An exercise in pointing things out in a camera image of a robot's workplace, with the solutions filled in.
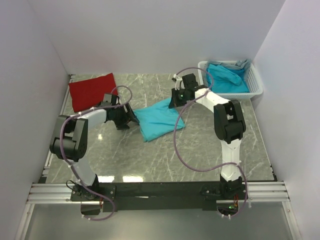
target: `gray marble table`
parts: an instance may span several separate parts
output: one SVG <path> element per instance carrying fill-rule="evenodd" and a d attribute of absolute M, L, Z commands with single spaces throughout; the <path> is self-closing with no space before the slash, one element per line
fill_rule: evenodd
<path fill-rule="evenodd" d="M 172 74 L 115 74 L 117 85 L 131 88 L 132 109 L 151 106 L 171 96 Z M 75 75 L 73 82 L 92 79 L 98 75 Z M 128 90 L 118 90 L 122 102 Z M 270 161 L 250 100 L 241 101 L 246 132 L 240 148 L 240 164 L 250 181 L 274 180 Z M 68 94 L 63 114 L 73 114 Z M 214 132 L 211 111 L 193 104 L 183 115 L 185 128 L 177 133 L 177 147 L 182 158 L 191 166 L 206 169 L 222 163 L 221 143 Z M 112 121 L 89 130 L 87 157 L 100 182 L 179 182 L 218 181 L 220 169 L 194 172 L 181 164 L 173 146 L 173 134 L 168 133 L 151 142 L 144 142 L 140 127 L 131 122 L 128 130 L 116 130 Z M 65 183 L 73 179 L 67 165 L 52 157 L 47 183 Z"/>

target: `laundry basket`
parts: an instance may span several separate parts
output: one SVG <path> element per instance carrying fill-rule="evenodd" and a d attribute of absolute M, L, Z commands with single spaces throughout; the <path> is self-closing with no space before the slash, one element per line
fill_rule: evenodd
<path fill-rule="evenodd" d="M 237 61 L 219 61 L 219 62 L 227 63 L 227 64 L 235 64 Z M 208 64 L 209 64 L 208 61 L 201 61 L 198 63 L 198 68 L 207 70 Z M 199 74 L 200 84 L 201 85 L 204 84 L 208 87 L 206 73 L 201 70 L 198 70 L 198 74 Z M 245 82 L 246 82 L 246 85 L 248 86 L 250 92 L 247 92 L 247 93 L 217 93 L 217 95 L 219 95 L 225 99 L 229 99 L 229 100 L 234 100 L 234 99 L 235 100 L 243 100 L 243 99 L 250 99 L 253 96 L 260 95 L 263 93 L 261 78 L 260 78 L 257 70 L 255 69 L 255 66 L 252 63 L 250 66 L 248 78 Z"/>

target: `blue towel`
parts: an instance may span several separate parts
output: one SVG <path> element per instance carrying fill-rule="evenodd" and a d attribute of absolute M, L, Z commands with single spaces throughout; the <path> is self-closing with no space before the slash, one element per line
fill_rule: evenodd
<path fill-rule="evenodd" d="M 171 99 L 159 101 L 152 106 L 136 109 L 134 114 L 139 120 L 140 131 L 145 142 L 150 142 L 174 130 L 178 112 L 169 108 Z M 177 130 L 185 127 L 184 121 L 179 119 Z"/>
<path fill-rule="evenodd" d="M 239 60 L 234 64 L 221 62 L 221 61 L 209 61 L 208 63 L 213 64 L 215 66 L 221 65 L 222 67 L 225 67 L 226 69 L 230 70 L 234 74 L 237 74 L 240 78 L 242 78 L 244 80 L 244 82 L 246 82 L 248 79 L 250 66 L 251 66 L 250 59 Z"/>
<path fill-rule="evenodd" d="M 245 69 L 228 69 L 221 65 L 209 64 L 207 71 L 212 74 L 214 83 L 211 91 L 217 94 L 249 93 L 244 80 Z M 207 75 L 207 82 L 210 86 L 211 78 Z"/>

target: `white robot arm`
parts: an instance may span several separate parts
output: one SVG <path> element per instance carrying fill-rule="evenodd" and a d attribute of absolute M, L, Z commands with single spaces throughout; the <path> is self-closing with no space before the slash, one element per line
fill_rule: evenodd
<path fill-rule="evenodd" d="M 207 88 L 201 88 L 197 90 L 194 95 L 195 98 L 200 97 L 205 94 Z M 206 96 L 198 99 L 197 103 L 205 106 L 207 109 L 214 113 L 214 108 L 216 105 L 228 104 L 229 100 L 215 94 L 212 91 L 209 91 Z M 227 143 L 225 140 L 220 140 L 222 145 L 222 163 L 240 163 L 240 144 L 241 139 L 234 139 L 230 143 Z M 241 173 L 236 165 L 225 165 L 222 167 L 221 176 L 228 181 L 235 181 L 241 177 Z"/>
<path fill-rule="evenodd" d="M 204 85 L 198 85 L 194 74 L 183 77 L 173 76 L 175 87 L 172 88 L 172 98 L 169 107 L 183 106 L 187 101 L 196 100 L 205 106 L 214 116 L 214 130 L 222 145 L 222 163 L 240 163 L 240 144 L 246 124 L 240 103 L 236 100 L 225 99 Z M 241 173 L 236 165 L 224 165 L 221 178 L 228 182 L 238 182 Z"/>
<path fill-rule="evenodd" d="M 91 108 L 91 112 L 70 120 L 63 131 L 63 150 L 64 154 L 69 161 L 69 168 L 73 167 L 76 172 L 76 177 L 81 179 L 83 183 L 95 192 L 99 190 L 99 181 L 97 175 L 92 171 L 89 161 L 85 156 L 88 143 L 88 130 L 98 124 L 107 121 L 113 121 L 118 130 L 128 129 L 128 122 L 136 122 L 139 120 L 132 111 L 130 105 L 127 103 L 125 106 L 115 108 L 103 108 L 104 106 L 118 105 L 119 97 L 117 95 L 105 94 L 103 101 L 97 107 Z M 60 149 L 60 132 L 61 128 L 70 116 L 58 116 L 53 135 L 50 142 L 50 151 L 55 154 L 59 159 L 63 159 Z"/>

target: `purple cable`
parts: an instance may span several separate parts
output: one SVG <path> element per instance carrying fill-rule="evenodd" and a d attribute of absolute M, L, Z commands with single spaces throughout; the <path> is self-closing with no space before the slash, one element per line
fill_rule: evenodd
<path fill-rule="evenodd" d="M 209 172 L 209 171 L 212 171 L 212 170 L 215 170 L 217 168 L 221 168 L 225 165 L 236 165 L 241 173 L 241 175 L 243 176 L 243 180 L 244 180 L 244 186 L 245 186 L 245 195 L 244 195 L 244 202 L 243 202 L 243 205 L 241 206 L 241 208 L 238 210 L 237 213 L 235 213 L 234 215 L 232 215 L 231 217 L 234 217 L 236 215 L 238 215 L 239 213 L 242 212 L 243 208 L 245 207 L 246 203 L 247 203 L 247 200 L 248 200 L 248 182 L 247 182 L 247 179 L 246 179 L 246 176 L 245 176 L 245 173 L 244 171 L 242 170 L 242 168 L 236 164 L 235 162 L 225 162 L 225 163 L 222 163 L 222 164 L 219 164 L 217 166 L 214 166 L 212 168 L 209 168 L 209 169 L 196 169 L 190 165 L 188 165 L 181 157 L 181 155 L 179 154 L 179 151 L 178 151 L 178 148 L 177 148 L 177 141 L 176 141 L 176 133 L 177 133 L 177 126 L 178 126 L 178 122 L 182 116 L 182 114 L 185 112 L 185 110 L 192 104 L 192 103 L 195 103 L 197 100 L 205 97 L 209 90 L 212 88 L 212 86 L 214 85 L 214 77 L 206 70 L 202 69 L 202 68 L 199 68 L 199 67 L 187 67 L 185 69 L 182 69 L 181 71 L 179 71 L 176 75 L 179 75 L 181 72 L 185 71 L 185 70 L 188 70 L 188 69 L 198 69 L 198 70 L 201 70 L 203 72 L 205 72 L 207 75 L 209 75 L 209 77 L 211 78 L 212 82 L 211 82 L 211 85 L 209 86 L 209 89 L 201 96 L 189 101 L 186 105 L 183 106 L 182 110 L 180 111 L 179 115 L 178 115 L 178 118 L 176 119 L 175 121 L 175 125 L 174 125 L 174 129 L 173 129 L 173 146 L 174 146 L 174 151 L 175 151 L 175 154 L 177 155 L 178 159 L 181 161 L 181 163 L 186 166 L 188 169 L 191 169 L 195 172 L 200 172 L 200 173 L 205 173 L 205 172 Z"/>
<path fill-rule="evenodd" d="M 111 94 L 112 94 L 117 88 L 120 88 L 120 87 L 126 88 L 126 89 L 129 90 L 129 92 L 130 92 L 130 97 L 129 97 L 129 100 L 128 100 L 128 101 L 126 101 L 125 103 L 119 104 L 119 105 L 109 105 L 109 106 L 95 107 L 95 108 L 89 109 L 89 110 L 87 110 L 87 111 L 80 112 L 80 113 L 78 113 L 78 114 L 75 114 L 75 115 L 73 115 L 73 116 L 70 116 L 70 117 L 68 117 L 68 118 L 64 121 L 64 123 L 63 123 L 62 126 L 61 126 L 61 130 L 60 130 L 60 140 L 61 140 L 61 141 L 60 141 L 60 151 L 61 151 L 61 156 L 62 156 L 63 160 L 70 166 L 70 168 L 71 168 L 73 174 L 75 175 L 76 179 L 80 181 L 80 184 L 82 185 L 82 187 L 83 187 L 85 190 L 87 190 L 89 193 L 92 193 L 92 194 L 94 194 L 94 195 L 96 195 L 96 196 L 98 196 L 98 197 L 101 197 L 101 198 L 109 201 L 109 202 L 112 204 L 112 212 L 111 212 L 108 216 L 106 216 L 106 217 L 102 217 L 102 218 L 90 218 L 90 217 L 88 217 L 88 216 L 84 216 L 86 219 L 90 219 L 91 221 L 103 221 L 103 220 L 106 220 L 106 219 L 110 218 L 110 217 L 115 213 L 115 211 L 116 211 L 116 205 L 115 205 L 115 203 L 114 203 L 109 197 L 104 196 L 104 195 L 102 195 L 102 194 L 100 194 L 100 193 L 97 193 L 97 192 L 89 189 L 89 188 L 86 186 L 86 184 L 80 179 L 80 176 L 78 175 L 77 171 L 76 171 L 75 168 L 73 167 L 71 161 L 69 161 L 69 160 L 67 159 L 67 156 L 66 156 L 66 154 L 65 154 L 64 145 L 63 145 L 64 131 L 65 131 L 65 127 L 66 127 L 67 123 L 68 123 L 69 121 L 71 121 L 72 119 L 81 117 L 82 115 L 91 113 L 91 112 L 96 111 L 96 110 L 118 108 L 118 107 L 122 107 L 122 106 L 128 104 L 128 103 L 130 102 L 130 100 L 132 99 L 132 97 L 133 97 L 133 93 L 132 93 L 131 89 L 128 88 L 127 86 L 125 86 L 125 85 L 116 86 L 114 89 L 112 89 Z"/>

